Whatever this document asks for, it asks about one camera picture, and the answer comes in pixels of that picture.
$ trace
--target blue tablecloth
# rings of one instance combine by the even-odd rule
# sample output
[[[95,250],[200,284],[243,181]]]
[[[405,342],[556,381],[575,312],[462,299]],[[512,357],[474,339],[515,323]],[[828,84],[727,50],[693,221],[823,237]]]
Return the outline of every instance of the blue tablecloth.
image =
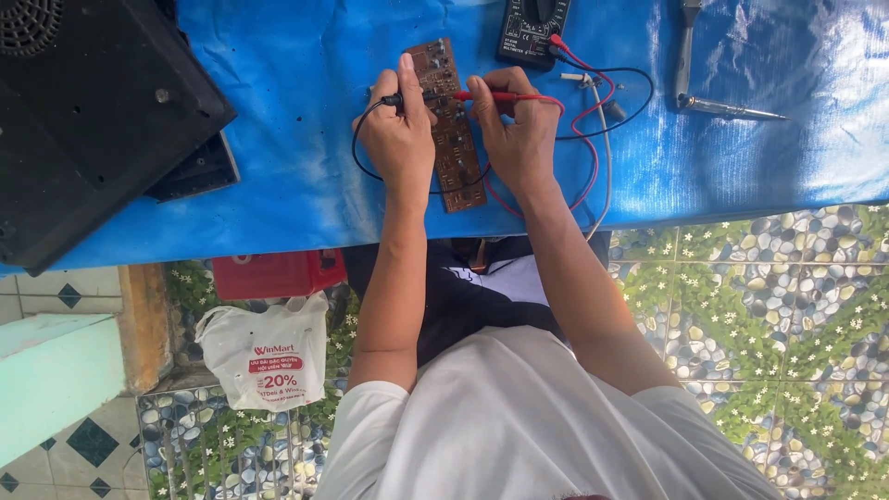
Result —
[[[889,198],[889,4],[705,3],[694,34],[691,93],[793,117],[768,123],[671,108],[677,4],[571,5],[565,41],[575,53],[598,67],[645,69],[657,84],[651,107],[612,134],[613,202],[605,227]],[[402,49],[439,36],[451,37],[464,81],[500,67],[493,54],[503,8],[504,0],[180,0],[180,27],[239,113],[226,132],[242,180],[161,205],[136,200],[54,268],[377,240],[382,186],[349,154],[349,124],[367,102],[367,86],[395,66]],[[561,134],[591,101],[558,78],[571,70],[558,64],[531,74],[568,108]],[[641,104],[644,79],[621,74],[615,81],[624,86],[615,94],[623,108]],[[597,118],[584,126],[596,130]],[[596,144],[601,152],[601,140]],[[580,141],[559,143],[556,171],[565,197],[575,199],[589,177],[589,151]],[[493,184],[505,194],[499,181]],[[600,212],[604,193],[600,175],[575,210],[581,226]],[[490,198],[487,206],[445,214],[433,197],[426,227],[430,238],[524,232],[523,222]],[[0,274],[14,271],[0,267]]]

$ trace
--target black shorts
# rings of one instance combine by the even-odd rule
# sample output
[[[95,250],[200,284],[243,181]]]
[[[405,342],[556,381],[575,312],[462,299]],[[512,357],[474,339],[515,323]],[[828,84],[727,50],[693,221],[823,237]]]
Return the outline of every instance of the black shorts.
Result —
[[[611,231],[598,232],[589,246],[606,268]],[[348,283],[360,300],[371,280],[380,246],[361,245],[342,249]],[[533,254],[527,236],[504,238],[488,245],[486,262],[495,264]],[[425,365],[445,349],[484,327],[531,326],[552,332],[565,342],[562,328],[549,306],[513,302],[506,295],[459,278],[447,268],[468,268],[449,246],[428,242],[426,257],[426,311],[417,340],[417,364]]]

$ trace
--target plastic bag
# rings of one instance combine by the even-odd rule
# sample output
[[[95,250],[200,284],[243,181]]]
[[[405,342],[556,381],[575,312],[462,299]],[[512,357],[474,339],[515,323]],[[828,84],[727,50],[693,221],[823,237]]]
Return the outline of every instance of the plastic bag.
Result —
[[[234,409],[284,411],[324,397],[327,299],[294,297],[257,314],[213,308],[195,326],[204,363]]]

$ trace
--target gray cable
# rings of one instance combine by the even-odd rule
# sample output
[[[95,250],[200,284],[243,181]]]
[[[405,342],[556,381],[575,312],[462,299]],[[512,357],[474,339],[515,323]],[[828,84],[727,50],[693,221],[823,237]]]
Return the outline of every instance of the gray cable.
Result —
[[[593,91],[593,97],[596,98],[596,102],[599,102],[599,92],[596,90],[596,84],[590,84],[589,90]],[[599,106],[597,109],[599,111],[599,119],[602,121],[602,130],[605,130],[608,128],[608,124],[605,122],[605,113],[602,110],[602,106]],[[587,241],[593,238],[593,233],[599,229],[599,224],[602,223],[605,214],[608,213],[608,206],[611,205],[611,143],[608,141],[608,132],[603,133],[602,137],[605,138],[605,208],[602,209],[602,213],[596,219],[596,222],[593,223],[593,226],[589,228]]]

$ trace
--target red stool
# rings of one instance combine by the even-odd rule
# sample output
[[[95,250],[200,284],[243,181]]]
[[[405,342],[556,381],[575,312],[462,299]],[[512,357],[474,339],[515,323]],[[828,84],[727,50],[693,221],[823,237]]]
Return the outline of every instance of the red stool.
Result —
[[[213,278],[222,300],[304,297],[346,279],[339,249],[215,257]]]

